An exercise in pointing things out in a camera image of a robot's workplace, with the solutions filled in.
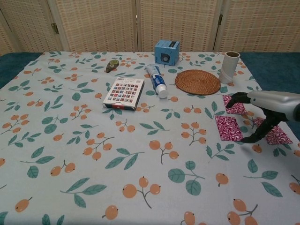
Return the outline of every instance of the tablecloth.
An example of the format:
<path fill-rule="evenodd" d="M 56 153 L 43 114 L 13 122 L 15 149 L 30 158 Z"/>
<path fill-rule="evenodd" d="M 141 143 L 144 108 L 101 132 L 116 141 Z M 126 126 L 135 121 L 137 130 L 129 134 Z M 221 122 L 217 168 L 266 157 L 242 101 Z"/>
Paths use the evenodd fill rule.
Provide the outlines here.
<path fill-rule="evenodd" d="M 222 52 L 181 52 L 160 65 L 169 96 L 155 94 L 151 52 L 46 52 L 0 91 L 0 224 L 295 224 L 300 144 L 221 141 L 217 116 L 243 136 L 263 112 L 227 114 L 223 95 L 260 90 L 240 60 L 233 83 L 187 94 L 178 73 L 218 77 Z M 109 60 L 116 70 L 105 73 Z M 135 112 L 102 101 L 116 77 L 145 79 Z"/>

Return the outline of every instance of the toothpaste cap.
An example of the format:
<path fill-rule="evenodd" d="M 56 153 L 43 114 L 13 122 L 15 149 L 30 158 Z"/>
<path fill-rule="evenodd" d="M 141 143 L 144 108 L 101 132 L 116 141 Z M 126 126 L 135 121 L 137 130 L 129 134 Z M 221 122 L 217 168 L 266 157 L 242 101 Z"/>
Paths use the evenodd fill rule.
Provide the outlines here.
<path fill-rule="evenodd" d="M 168 97 L 168 91 L 165 85 L 159 85 L 156 87 L 156 92 L 158 93 L 159 98 Z"/>

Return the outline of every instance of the robotic arm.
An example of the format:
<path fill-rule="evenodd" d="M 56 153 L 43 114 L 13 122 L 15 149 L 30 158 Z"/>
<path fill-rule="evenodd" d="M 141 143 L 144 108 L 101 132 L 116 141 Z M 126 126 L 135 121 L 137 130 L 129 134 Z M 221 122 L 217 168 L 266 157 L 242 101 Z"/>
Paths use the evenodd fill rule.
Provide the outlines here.
<path fill-rule="evenodd" d="M 262 109 L 266 119 L 254 134 L 241 139 L 243 143 L 255 143 L 266 136 L 280 121 L 300 121 L 300 94 L 280 91 L 237 92 L 226 105 L 231 108 L 235 103 L 251 103 Z"/>

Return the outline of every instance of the red patterned cloth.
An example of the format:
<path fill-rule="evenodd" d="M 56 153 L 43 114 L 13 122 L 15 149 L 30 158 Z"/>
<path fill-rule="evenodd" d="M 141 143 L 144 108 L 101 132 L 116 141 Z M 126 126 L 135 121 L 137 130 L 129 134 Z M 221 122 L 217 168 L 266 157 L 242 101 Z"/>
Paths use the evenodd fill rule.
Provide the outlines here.
<path fill-rule="evenodd" d="M 231 100 L 231 96 L 229 96 L 229 95 L 223 95 L 223 101 L 224 101 L 224 105 L 225 106 L 228 104 L 228 102 L 230 100 Z M 240 115 L 243 115 L 243 114 L 246 113 L 246 110 L 245 110 L 245 107 L 244 107 L 244 105 L 242 103 L 236 103 L 230 109 L 226 108 L 226 112 L 228 114 L 240 114 Z"/>
<path fill-rule="evenodd" d="M 222 141 L 239 141 L 243 138 L 240 127 L 234 117 L 215 116 L 215 120 Z"/>
<path fill-rule="evenodd" d="M 259 126 L 264 121 L 264 119 L 254 119 L 254 123 Z M 286 135 L 285 132 L 279 127 L 275 126 L 265 137 L 268 144 L 291 144 L 291 139 Z"/>

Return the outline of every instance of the book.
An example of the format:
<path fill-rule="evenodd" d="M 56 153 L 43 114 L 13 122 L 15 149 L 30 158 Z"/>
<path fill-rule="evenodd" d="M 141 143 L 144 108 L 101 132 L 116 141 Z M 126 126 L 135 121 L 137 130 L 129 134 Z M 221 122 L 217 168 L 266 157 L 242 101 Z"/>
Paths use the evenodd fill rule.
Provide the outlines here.
<path fill-rule="evenodd" d="M 136 110 L 144 87 L 143 79 L 118 77 L 106 95 L 103 105 L 107 108 Z"/>

